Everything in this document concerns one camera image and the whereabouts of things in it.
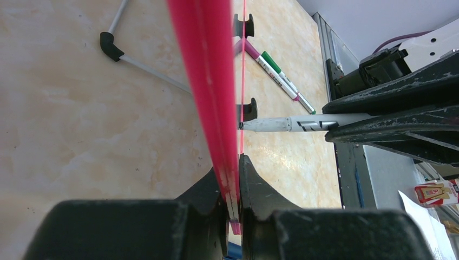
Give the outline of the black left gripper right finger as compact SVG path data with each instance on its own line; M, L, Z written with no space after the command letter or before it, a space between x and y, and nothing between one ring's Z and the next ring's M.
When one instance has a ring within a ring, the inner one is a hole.
M397 210L302 209L241 155L243 259L433 259L414 220Z

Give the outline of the black marker without cap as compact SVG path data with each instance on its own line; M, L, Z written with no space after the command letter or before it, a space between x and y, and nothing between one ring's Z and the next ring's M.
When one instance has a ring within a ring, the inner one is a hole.
M240 130L252 132L319 132L372 118L366 113L314 114L280 118L253 119L239 124Z

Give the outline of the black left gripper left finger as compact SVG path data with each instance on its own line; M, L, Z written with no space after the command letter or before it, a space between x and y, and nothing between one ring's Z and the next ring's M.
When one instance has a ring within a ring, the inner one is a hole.
M227 208L213 171L175 199L66 200L25 259L222 259Z

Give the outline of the pink framed whiteboard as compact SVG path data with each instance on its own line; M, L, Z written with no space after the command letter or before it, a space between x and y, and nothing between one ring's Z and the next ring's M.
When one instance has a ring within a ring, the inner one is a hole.
M241 234L231 1L168 1L229 223Z

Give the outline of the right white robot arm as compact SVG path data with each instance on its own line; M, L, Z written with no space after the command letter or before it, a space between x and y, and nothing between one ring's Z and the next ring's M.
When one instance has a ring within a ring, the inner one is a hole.
M333 127L326 141L458 166L458 21L379 49L329 81L324 114L370 118Z

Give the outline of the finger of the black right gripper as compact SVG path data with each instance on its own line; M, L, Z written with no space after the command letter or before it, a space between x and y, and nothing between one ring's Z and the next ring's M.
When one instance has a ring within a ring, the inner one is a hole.
M325 139L457 167L458 108L424 107L377 116L330 130Z
M322 113L383 115L444 103L458 104L458 54L400 79L331 101Z

